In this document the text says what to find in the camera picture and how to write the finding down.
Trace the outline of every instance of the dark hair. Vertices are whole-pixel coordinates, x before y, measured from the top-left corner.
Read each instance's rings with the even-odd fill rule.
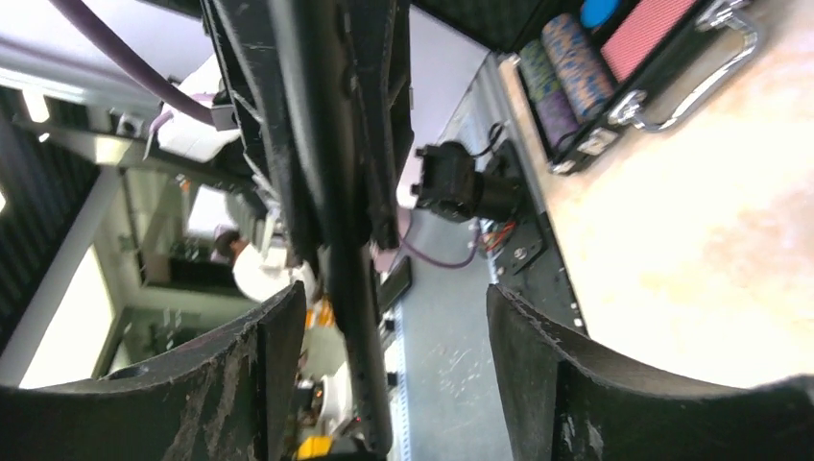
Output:
[[[218,255],[228,259],[229,263],[233,263],[235,253],[231,248],[231,244],[238,240],[240,240],[240,232],[237,230],[227,230],[218,235],[218,238],[215,239],[215,251],[218,252]]]

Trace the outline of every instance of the black metal frame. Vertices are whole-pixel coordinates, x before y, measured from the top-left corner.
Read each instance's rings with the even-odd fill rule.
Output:
[[[500,175],[522,183],[522,200],[513,213],[515,229],[494,258],[497,280],[514,290],[542,315],[588,335],[587,326],[565,268],[557,236],[548,213],[534,206],[515,142],[506,140],[491,161],[500,163]]]
[[[240,319],[102,379],[0,386],[3,459],[276,461],[304,322],[298,283]]]
[[[171,12],[179,12],[187,16],[201,18],[202,7],[200,0],[142,0]]]
[[[515,36],[511,38],[511,41],[505,42],[495,41],[494,39],[489,38],[488,34],[485,34],[482,29],[474,27],[472,24],[467,24],[466,14],[454,9],[450,10],[448,8],[440,8],[433,3],[434,2],[428,0],[413,0],[413,5],[431,16],[440,19],[440,21],[443,21],[447,26],[451,27],[460,34],[471,38],[489,50],[509,53],[519,50],[525,43],[538,37],[539,32],[542,29],[542,21],[544,18],[552,17],[552,12],[561,8],[561,4],[564,2],[559,2],[556,0],[540,0],[538,4],[530,11],[528,16],[526,16],[526,20],[523,23],[513,25]],[[467,2],[465,0],[460,3],[470,3],[470,6],[464,5],[460,8],[470,8],[474,12],[477,12],[477,14],[482,18],[489,17],[489,15],[499,14],[497,10],[501,8],[516,8],[516,5],[512,5],[512,2],[507,0],[478,2],[477,4],[475,4],[475,2]]]
[[[390,74],[375,70],[389,64],[397,4],[351,5],[381,41],[354,46],[344,1],[203,1],[244,145],[265,152],[294,253],[323,275],[366,442],[383,457],[393,435],[368,242],[397,242]],[[357,60],[374,69],[360,76]]]
[[[15,116],[14,124],[37,135],[47,133],[49,142],[100,166],[145,169],[174,177],[180,175],[197,184],[229,193],[253,193],[255,189],[254,183],[246,178],[161,150],[152,135],[145,142],[139,138],[97,133],[59,123],[36,123],[21,116]],[[66,152],[63,156],[74,157]]]

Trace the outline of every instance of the yellow object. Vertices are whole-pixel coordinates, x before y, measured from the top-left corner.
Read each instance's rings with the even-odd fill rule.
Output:
[[[330,452],[333,440],[330,437],[308,437],[297,450],[297,459],[312,459]]]

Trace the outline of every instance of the cable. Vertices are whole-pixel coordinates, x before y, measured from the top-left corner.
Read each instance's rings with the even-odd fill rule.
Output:
[[[488,153],[493,153],[494,146],[497,145],[497,141],[500,140],[500,136],[503,135],[505,130],[506,128],[500,122],[491,124],[491,127],[489,128],[489,145],[480,153],[473,155],[473,157],[480,158]]]
[[[49,0],[65,18],[108,58],[118,64],[133,80],[173,108],[205,123],[214,125],[212,112],[206,106],[183,94],[142,60],[121,37],[114,33],[82,0]]]
[[[489,245],[487,245],[486,252],[490,253],[495,251],[500,246],[500,244],[506,240],[506,238],[510,235],[510,232],[513,231],[514,228],[515,228],[514,222],[507,223],[506,226],[504,226],[503,229],[497,233],[495,240],[491,241]]]
[[[436,267],[440,267],[442,269],[455,270],[455,269],[463,269],[463,268],[467,267],[469,265],[469,263],[472,262],[472,260],[475,258],[475,255],[477,255],[477,252],[478,252],[477,242],[478,242],[478,239],[480,238],[480,235],[481,235],[481,225],[480,225],[480,222],[478,222],[478,220],[476,219],[475,220],[475,236],[474,236],[474,238],[472,239],[472,242],[471,242],[471,249],[469,251],[469,255],[467,256],[466,259],[464,259],[461,262],[438,261],[434,257],[421,252],[419,249],[417,249],[416,247],[411,245],[410,242],[407,241],[406,235],[401,235],[401,232],[398,233],[398,239],[401,241],[401,246],[404,247],[404,249],[407,250],[408,253],[410,253],[411,255],[417,257],[418,259],[426,262],[427,264],[430,264],[430,265],[433,265],[433,266],[436,266]]]
[[[200,101],[200,102],[212,101],[212,98],[214,98],[214,97],[215,97],[214,94],[206,94],[206,93],[195,93],[192,96],[190,96],[190,98],[194,99],[195,101]],[[167,110],[165,112],[160,113],[158,115],[158,117],[156,117],[153,120],[153,123],[150,124],[150,133],[158,132],[158,130],[160,130],[161,127],[166,125],[167,122],[172,120],[174,117],[175,117],[175,113],[172,112],[171,110]]]

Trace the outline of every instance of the person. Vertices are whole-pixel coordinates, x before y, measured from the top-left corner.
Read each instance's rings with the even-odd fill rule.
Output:
[[[305,263],[297,268],[286,268],[285,249],[271,248],[263,258],[262,253],[237,230],[226,230],[215,239],[215,251],[228,260],[237,288],[250,300],[264,303],[293,281],[301,280],[308,305],[305,328],[333,327],[336,324],[330,302],[320,296],[321,290],[310,266]]]

